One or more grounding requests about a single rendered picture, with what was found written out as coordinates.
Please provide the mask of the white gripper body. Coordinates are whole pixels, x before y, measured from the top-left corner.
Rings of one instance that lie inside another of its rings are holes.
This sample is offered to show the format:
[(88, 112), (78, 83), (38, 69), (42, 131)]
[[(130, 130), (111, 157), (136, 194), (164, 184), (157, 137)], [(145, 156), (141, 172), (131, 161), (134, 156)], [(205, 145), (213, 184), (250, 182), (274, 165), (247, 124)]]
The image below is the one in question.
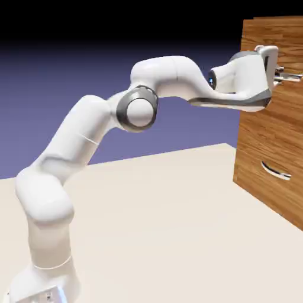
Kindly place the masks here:
[(263, 59), (268, 87), (269, 89), (273, 89), (275, 86), (275, 72), (277, 68), (279, 49), (276, 46), (258, 45), (254, 50), (259, 53)]

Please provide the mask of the wooden drawer front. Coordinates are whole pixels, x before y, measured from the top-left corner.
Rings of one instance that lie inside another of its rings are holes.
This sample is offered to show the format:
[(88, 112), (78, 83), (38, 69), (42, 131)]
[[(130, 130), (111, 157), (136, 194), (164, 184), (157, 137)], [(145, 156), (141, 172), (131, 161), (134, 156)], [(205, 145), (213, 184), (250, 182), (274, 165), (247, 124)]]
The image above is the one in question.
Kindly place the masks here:
[[(303, 121), (240, 115), (233, 181), (303, 231)], [(261, 165), (291, 175), (282, 180)]]
[[(278, 66), (283, 67), (286, 73), (303, 74), (303, 16), (244, 20), (241, 49), (251, 50), (257, 45), (277, 46)], [(274, 89), (270, 105), (250, 116), (303, 121), (303, 80), (282, 81)]]

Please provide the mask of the wooden cabinet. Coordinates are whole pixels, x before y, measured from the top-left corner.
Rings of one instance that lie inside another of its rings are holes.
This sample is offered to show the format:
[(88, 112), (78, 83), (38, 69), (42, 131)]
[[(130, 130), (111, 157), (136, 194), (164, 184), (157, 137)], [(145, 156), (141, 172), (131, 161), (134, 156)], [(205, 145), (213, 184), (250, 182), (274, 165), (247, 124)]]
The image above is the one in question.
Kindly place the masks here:
[[(303, 15), (244, 20), (241, 49), (257, 45), (278, 46), (278, 66), (303, 75)], [(303, 231), (303, 77), (241, 112), (233, 181)]]

